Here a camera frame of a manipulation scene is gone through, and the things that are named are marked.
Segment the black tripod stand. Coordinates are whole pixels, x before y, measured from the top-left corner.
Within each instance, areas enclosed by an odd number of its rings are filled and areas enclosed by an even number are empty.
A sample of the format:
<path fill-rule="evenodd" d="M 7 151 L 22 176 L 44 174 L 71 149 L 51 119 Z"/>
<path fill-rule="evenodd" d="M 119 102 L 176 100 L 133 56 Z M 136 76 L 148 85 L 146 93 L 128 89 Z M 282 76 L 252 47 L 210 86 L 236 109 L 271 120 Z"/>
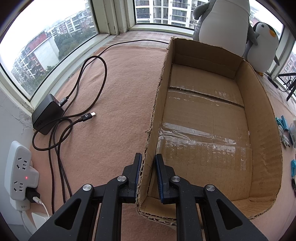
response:
<path fill-rule="evenodd" d="M 286 82 L 284 83 L 284 85 L 287 87 L 287 91 L 289 91 L 289 94 L 286 98 L 286 100 L 288 101 L 292 95 L 294 94 L 295 90 L 296 90 L 296 86 L 295 86 L 295 82 L 296 82 L 296 73 L 292 72 L 292 73 L 283 73 L 283 74 L 279 74 L 278 78 L 281 81 L 286 80 Z"/>

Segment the black power adapter brick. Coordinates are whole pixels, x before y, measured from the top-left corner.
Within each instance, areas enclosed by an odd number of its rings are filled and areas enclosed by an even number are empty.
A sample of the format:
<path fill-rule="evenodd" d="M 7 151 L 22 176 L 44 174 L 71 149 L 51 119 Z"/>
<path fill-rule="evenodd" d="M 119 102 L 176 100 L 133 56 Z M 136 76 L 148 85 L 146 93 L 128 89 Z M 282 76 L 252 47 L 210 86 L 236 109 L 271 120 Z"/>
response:
<path fill-rule="evenodd" d="M 48 94 L 32 113 L 33 128 L 39 130 L 50 121 L 60 118 L 63 112 L 59 101 L 51 93 Z"/>

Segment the black plug in strip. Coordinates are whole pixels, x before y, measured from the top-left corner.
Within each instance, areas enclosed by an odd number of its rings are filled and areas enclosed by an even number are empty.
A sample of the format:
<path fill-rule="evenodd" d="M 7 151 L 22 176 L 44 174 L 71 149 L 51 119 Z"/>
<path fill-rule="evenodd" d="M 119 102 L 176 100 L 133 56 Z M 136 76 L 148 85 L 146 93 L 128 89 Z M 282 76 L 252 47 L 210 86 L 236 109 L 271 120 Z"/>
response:
<path fill-rule="evenodd" d="M 40 198 L 39 192 L 37 192 L 36 188 L 27 187 L 25 191 L 25 197 L 29 202 L 34 203 L 34 197 Z"/>

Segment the pink felt mat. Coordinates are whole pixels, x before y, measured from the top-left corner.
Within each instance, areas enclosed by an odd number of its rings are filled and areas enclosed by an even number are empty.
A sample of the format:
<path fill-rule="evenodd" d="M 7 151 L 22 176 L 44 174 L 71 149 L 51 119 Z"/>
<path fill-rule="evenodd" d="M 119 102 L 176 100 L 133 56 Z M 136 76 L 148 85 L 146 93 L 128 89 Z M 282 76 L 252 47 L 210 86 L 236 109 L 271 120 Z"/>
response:
<path fill-rule="evenodd" d="M 166 53 L 166 44 L 137 42 L 117 45 L 102 57 L 108 67 L 107 81 L 92 111 L 97 116 L 74 126 L 62 143 L 61 159 L 72 192 L 85 183 L 105 184 L 132 164 L 136 152 L 144 152 L 157 84 Z M 86 109 L 100 88 L 103 66 L 96 60 L 85 70 L 79 94 L 69 114 Z M 290 123 L 295 117 L 295 104 L 285 100 L 286 93 L 276 89 L 266 77 L 259 76 L 275 115 L 284 115 Z M 51 212 L 51 172 L 47 152 L 31 147 L 34 167 L 40 173 L 37 191 Z M 283 176 L 274 205 L 252 220 L 269 240 L 279 240 L 295 218 L 295 195 L 290 181 L 290 161 L 295 149 L 283 150 Z M 124 204 L 121 240 L 176 240 L 169 226 L 139 216 L 135 204 Z"/>

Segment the white wall adapter block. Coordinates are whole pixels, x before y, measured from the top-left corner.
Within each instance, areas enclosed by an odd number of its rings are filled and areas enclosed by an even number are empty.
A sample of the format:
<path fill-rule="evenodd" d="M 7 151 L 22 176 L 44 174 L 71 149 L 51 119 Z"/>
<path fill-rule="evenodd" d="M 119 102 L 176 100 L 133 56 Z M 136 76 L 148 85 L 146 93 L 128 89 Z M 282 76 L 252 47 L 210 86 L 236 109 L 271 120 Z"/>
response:
<path fill-rule="evenodd" d="M 32 218 L 38 230 L 51 216 L 41 212 L 32 212 Z"/>

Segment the teal plastic clip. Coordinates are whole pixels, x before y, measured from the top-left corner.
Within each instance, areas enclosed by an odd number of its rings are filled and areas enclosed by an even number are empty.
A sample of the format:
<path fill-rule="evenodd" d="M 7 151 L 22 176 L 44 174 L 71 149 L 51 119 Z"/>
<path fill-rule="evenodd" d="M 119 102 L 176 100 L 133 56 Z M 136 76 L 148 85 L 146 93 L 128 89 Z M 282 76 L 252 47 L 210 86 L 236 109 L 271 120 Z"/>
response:
<path fill-rule="evenodd" d="M 285 119 L 285 117 L 283 115 L 280 118 L 275 118 L 275 120 L 276 120 L 276 123 L 278 124 L 278 126 L 281 126 L 284 131 L 289 130 L 287 120 Z"/>

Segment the large grey white penguin plush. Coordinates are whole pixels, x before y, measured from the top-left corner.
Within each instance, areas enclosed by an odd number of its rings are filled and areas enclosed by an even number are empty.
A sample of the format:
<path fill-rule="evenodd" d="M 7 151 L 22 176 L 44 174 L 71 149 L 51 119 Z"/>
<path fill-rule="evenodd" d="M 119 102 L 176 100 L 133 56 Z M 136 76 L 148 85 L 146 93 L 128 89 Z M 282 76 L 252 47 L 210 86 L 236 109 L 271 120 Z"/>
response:
<path fill-rule="evenodd" d="M 248 0 L 208 1 L 193 11 L 193 17 L 198 21 L 193 40 L 243 56 L 248 40 L 257 45 L 249 16 Z"/>

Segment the small penguin plush orange beak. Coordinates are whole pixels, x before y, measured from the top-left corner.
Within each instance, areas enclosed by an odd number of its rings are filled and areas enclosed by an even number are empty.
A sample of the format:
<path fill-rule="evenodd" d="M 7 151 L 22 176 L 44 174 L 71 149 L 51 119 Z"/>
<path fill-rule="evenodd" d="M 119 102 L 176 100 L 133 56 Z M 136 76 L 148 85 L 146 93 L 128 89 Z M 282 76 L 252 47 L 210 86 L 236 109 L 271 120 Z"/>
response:
<path fill-rule="evenodd" d="M 276 51 L 279 46 L 278 36 L 272 26 L 257 22 L 253 27 L 254 38 L 248 38 L 244 52 L 244 59 L 253 69 L 263 75 L 271 67 L 273 61 L 279 66 Z"/>

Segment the cardboard box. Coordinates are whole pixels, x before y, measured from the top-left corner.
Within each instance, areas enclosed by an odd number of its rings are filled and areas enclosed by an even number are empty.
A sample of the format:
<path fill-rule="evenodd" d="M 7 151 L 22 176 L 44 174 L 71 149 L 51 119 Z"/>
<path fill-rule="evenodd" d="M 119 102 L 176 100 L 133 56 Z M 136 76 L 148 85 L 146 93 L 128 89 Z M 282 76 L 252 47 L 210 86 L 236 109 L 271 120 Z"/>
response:
<path fill-rule="evenodd" d="M 173 38 L 159 78 L 137 186 L 137 211 L 173 225 L 153 160 L 191 184 L 215 185 L 249 219 L 281 187 L 282 150 L 271 102 L 252 66 L 221 47 Z"/>

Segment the white power strip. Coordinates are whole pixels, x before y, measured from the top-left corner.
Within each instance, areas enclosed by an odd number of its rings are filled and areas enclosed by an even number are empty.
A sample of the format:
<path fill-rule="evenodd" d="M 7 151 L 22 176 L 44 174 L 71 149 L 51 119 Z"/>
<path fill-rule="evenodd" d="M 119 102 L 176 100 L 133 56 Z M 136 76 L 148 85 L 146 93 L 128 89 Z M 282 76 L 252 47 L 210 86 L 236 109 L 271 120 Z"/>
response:
<path fill-rule="evenodd" d="M 28 148 L 12 141 L 4 173 L 4 187 L 12 200 L 23 201 L 26 188 L 38 186 L 40 175 L 31 164 L 31 156 Z"/>

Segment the blue plastic clip tool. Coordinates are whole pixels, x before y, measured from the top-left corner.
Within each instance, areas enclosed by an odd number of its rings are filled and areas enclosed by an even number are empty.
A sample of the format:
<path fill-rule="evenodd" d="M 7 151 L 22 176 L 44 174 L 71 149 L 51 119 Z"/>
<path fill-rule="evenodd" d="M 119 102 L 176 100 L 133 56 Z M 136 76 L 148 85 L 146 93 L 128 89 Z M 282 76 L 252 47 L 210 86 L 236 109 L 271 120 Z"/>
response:
<path fill-rule="evenodd" d="M 296 172 L 296 160 L 292 160 L 290 165 L 291 165 L 291 177 L 293 178 Z"/>

